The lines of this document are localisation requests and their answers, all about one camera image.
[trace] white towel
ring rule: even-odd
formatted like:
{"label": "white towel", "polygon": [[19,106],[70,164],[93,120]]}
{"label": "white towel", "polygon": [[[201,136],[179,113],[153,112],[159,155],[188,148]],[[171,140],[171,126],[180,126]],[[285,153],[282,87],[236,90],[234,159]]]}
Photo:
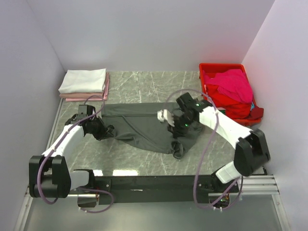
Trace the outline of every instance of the white towel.
{"label": "white towel", "polygon": [[68,70],[59,92],[67,93],[93,93],[103,92],[104,82],[106,78],[106,69],[84,71],[84,70]]}

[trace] pink towel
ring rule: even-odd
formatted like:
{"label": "pink towel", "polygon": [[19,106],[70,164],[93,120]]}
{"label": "pink towel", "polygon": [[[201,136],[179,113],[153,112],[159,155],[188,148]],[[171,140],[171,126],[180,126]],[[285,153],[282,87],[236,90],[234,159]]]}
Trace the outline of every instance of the pink towel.
{"label": "pink towel", "polygon": [[219,93],[240,103],[251,103],[253,92],[251,86],[240,69],[217,73],[214,78],[205,74],[205,84],[217,85]]}
{"label": "pink towel", "polygon": [[[106,74],[106,80],[105,80],[105,89],[104,92],[94,92],[94,93],[67,93],[67,94],[60,94],[61,98],[65,98],[67,102],[75,102],[75,101],[84,101],[88,97],[92,95],[100,95],[103,97],[104,100],[107,100],[108,96],[108,89],[109,89],[109,74]],[[89,101],[101,101],[100,98],[91,98]]]}

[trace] stack of folded clothes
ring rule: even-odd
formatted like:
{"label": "stack of folded clothes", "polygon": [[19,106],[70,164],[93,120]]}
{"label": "stack of folded clothes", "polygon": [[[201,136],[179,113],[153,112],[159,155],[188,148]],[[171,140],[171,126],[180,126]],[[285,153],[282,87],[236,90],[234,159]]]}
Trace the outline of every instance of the stack of folded clothes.
{"label": "stack of folded clothes", "polygon": [[231,119],[262,118],[264,109],[254,105],[253,91],[241,70],[217,73],[214,78],[204,72],[204,76],[207,94],[216,107],[225,109],[226,116]]}
{"label": "stack of folded clothes", "polygon": [[[109,74],[106,69],[85,71],[68,70],[61,87],[60,97],[66,101],[84,101],[92,95],[100,95],[104,100],[108,96]],[[91,98],[90,101],[100,101],[100,98]]]}

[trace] marble table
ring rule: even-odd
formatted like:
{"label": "marble table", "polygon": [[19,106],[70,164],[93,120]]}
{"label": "marble table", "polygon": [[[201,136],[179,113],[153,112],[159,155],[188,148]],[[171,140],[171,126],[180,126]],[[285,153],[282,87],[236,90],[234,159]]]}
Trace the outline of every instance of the marble table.
{"label": "marble table", "polygon": [[[201,90],[199,72],[110,72],[106,103],[164,102],[172,92],[184,88]],[[200,97],[195,92],[191,92],[191,95]],[[52,142],[60,135],[67,119],[77,113],[79,104],[81,102],[62,102]],[[98,110],[102,102],[89,104]],[[115,139],[97,141],[91,135],[86,135],[66,161],[69,170],[90,168],[95,170],[96,175],[104,176],[194,175],[211,132],[211,129],[205,128],[197,143],[181,160],[171,154],[137,149]],[[205,156],[201,174],[211,174],[230,162],[233,156],[232,146],[216,134]]]}

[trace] wall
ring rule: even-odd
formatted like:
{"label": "wall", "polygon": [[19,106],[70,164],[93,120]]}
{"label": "wall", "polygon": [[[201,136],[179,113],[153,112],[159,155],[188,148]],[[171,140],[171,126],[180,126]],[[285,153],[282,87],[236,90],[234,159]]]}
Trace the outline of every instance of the wall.
{"label": "wall", "polygon": [[240,63],[274,0],[28,0],[65,69]]}
{"label": "wall", "polygon": [[27,3],[0,1],[0,230],[13,230],[28,161],[46,148],[64,70]]}
{"label": "wall", "polygon": [[261,129],[293,230],[308,217],[308,2],[276,0],[243,64],[257,102],[265,108]]}

